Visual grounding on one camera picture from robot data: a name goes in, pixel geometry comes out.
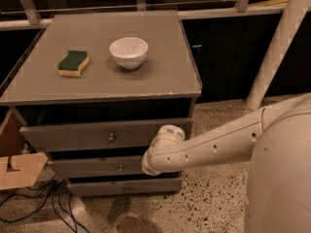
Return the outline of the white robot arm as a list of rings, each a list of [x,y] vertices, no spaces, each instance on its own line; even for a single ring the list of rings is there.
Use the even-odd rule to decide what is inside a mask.
[[[152,176],[250,163],[245,233],[311,233],[311,94],[257,109],[187,140],[160,127],[142,159]]]

